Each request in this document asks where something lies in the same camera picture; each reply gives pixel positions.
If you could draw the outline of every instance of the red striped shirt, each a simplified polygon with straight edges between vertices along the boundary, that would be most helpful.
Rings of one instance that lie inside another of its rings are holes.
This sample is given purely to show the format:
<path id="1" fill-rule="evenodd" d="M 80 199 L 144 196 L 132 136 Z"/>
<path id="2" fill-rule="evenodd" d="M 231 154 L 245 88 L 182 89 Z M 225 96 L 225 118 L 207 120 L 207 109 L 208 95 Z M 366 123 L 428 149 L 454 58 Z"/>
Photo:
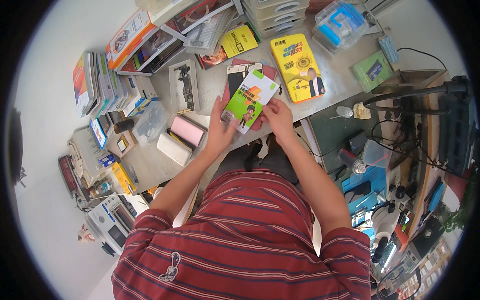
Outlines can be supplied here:
<path id="1" fill-rule="evenodd" d="M 369 238 L 332 230 L 317 257 L 310 206 L 277 174 L 226 173 L 196 216 L 171 224 L 155 209 L 137 217 L 112 276 L 116 299 L 370 299 Z"/>

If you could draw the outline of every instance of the power bank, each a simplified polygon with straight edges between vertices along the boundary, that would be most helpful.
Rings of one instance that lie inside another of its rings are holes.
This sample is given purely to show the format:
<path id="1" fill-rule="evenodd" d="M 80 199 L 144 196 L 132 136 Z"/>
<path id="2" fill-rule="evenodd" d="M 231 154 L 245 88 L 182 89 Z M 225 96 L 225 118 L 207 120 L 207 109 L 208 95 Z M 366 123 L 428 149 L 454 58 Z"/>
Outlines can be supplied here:
<path id="1" fill-rule="evenodd" d="M 191 149 L 177 142 L 166 132 L 162 132 L 158 139 L 158 143 L 156 143 L 156 147 L 182 167 L 187 165 L 192 156 Z"/>
<path id="2" fill-rule="evenodd" d="M 175 116 L 170 131 L 185 141 L 191 143 L 195 147 L 200 145 L 205 135 L 204 129 L 198 127 L 181 116 Z"/>

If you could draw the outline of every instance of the man's left hand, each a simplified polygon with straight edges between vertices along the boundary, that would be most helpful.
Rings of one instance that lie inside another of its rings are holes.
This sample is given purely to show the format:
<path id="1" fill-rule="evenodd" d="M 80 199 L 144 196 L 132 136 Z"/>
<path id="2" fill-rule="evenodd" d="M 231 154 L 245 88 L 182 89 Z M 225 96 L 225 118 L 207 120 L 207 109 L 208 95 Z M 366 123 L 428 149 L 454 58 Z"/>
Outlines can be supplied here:
<path id="1" fill-rule="evenodd" d="M 230 145 L 237 126 L 240 123 L 240 120 L 234 118 L 228 128 L 225 129 L 223 124 L 225 122 L 222 121 L 220 116 L 227 104 L 228 101 L 222 101 L 222 98 L 218 96 L 213 106 L 212 115 L 210 116 L 207 145 L 204 151 L 215 156 L 215 158 L 219 157 Z"/>

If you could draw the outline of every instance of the gray table surface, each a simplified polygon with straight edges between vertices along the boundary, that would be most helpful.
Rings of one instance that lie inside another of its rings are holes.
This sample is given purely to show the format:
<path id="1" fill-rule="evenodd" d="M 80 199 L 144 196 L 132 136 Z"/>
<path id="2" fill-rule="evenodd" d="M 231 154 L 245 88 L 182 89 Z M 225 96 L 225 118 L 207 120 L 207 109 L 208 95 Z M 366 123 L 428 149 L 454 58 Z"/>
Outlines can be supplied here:
<path id="1" fill-rule="evenodd" d="M 300 104 L 293 104 L 288 96 L 288 92 L 284 89 L 281 96 L 278 94 L 274 98 L 280 99 L 287 104 L 292 110 L 293 121 L 299 121 L 310 116 L 322 109 L 345 100 L 353 95 L 362 92 L 362 88 L 356 79 L 351 66 L 364 58 L 372 55 L 380 50 L 377 39 L 382 34 L 373 34 L 363 36 L 359 42 L 349 50 L 341 50 L 334 57 L 323 50 L 316 42 L 312 41 L 312 27 L 314 26 L 313 16 L 308 15 L 303 27 L 287 32 L 288 35 L 303 33 L 307 37 L 310 48 L 313 51 L 315 60 L 322 74 L 322 79 L 326 88 L 323 97 Z M 258 48 L 242 53 L 235 58 L 255 61 L 265 60 L 269 66 L 276 68 L 273 57 L 270 54 L 270 40 L 268 38 L 262 40 Z M 169 65 L 179 63 L 184 60 L 193 60 L 197 68 L 197 80 L 199 99 L 201 109 L 197 112 L 189 112 L 184 114 L 185 117 L 197 122 L 198 124 L 208 128 L 210 123 L 210 111 L 216 96 L 223 95 L 225 85 L 227 83 L 227 67 L 231 65 L 231 59 L 227 60 L 209 70 L 202 70 L 193 54 L 182 53 L 178 55 Z M 168 121 L 169 126 L 173 122 L 176 112 L 172 111 L 170 100 L 170 85 L 168 79 L 168 66 L 158 71 L 150 77 L 156 92 L 159 95 L 161 103 L 170 112 L 171 118 Z M 282 78 L 277 75 L 276 82 L 284 86 Z M 246 134 L 237 132 L 227 151 L 231 151 L 241 147 L 247 143 L 271 133 L 272 130 L 268 123 L 264 123 L 258 131 L 248 131 Z M 192 158 L 198 154 L 205 146 L 205 142 L 197 148 Z M 174 162 L 172 159 L 157 149 L 156 143 L 149 146 L 140 147 L 137 145 L 122 160 L 133 166 L 138 177 L 138 191 L 145 191 L 153 188 L 162 182 L 172 179 L 177 175 L 183 167 Z"/>

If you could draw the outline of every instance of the pants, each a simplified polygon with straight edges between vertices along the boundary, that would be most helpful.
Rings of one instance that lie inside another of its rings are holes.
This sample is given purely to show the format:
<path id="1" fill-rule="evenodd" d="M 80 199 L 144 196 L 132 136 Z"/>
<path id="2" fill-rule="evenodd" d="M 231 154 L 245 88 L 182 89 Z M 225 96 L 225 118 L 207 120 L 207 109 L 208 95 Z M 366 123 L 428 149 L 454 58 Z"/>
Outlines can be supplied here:
<path id="1" fill-rule="evenodd" d="M 212 180 L 218 176 L 233 170 L 245 169 L 245 159 L 252 152 L 252 148 L 244 145 L 227 154 L 225 159 L 221 162 L 218 170 L 213 175 Z M 298 182 L 297 174 L 292 167 L 287 155 L 283 152 L 282 147 L 270 147 L 268 154 L 264 159 L 254 157 L 253 168 L 266 168 L 270 171 L 283 176 L 289 182 L 296 184 Z"/>

